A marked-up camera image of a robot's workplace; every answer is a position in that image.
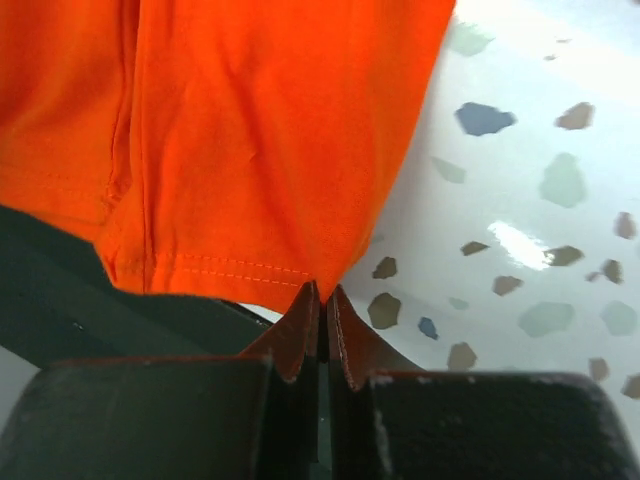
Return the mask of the orange t shirt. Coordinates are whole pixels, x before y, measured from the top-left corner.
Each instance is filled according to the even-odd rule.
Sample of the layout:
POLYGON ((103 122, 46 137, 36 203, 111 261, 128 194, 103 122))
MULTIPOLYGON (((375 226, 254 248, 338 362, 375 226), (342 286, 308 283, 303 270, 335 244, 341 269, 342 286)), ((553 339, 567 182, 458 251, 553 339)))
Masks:
POLYGON ((450 1, 5 1, 1 203, 111 283, 288 309, 366 252, 450 1))

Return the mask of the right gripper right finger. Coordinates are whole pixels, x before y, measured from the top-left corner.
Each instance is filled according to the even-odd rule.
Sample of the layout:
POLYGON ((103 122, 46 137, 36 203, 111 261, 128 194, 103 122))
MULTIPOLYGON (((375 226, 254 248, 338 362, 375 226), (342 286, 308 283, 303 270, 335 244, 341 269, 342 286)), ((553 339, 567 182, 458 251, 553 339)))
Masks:
POLYGON ((614 407, 586 376, 427 371, 327 303, 336 479, 635 479, 614 407))

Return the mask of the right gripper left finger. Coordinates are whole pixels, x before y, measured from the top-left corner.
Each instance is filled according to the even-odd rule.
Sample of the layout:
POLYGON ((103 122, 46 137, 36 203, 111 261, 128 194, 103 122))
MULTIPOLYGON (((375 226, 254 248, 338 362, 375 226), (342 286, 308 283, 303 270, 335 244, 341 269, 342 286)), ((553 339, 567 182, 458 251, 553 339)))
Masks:
POLYGON ((233 356, 74 360, 28 383, 5 479, 305 479, 317 459, 315 284, 233 356))

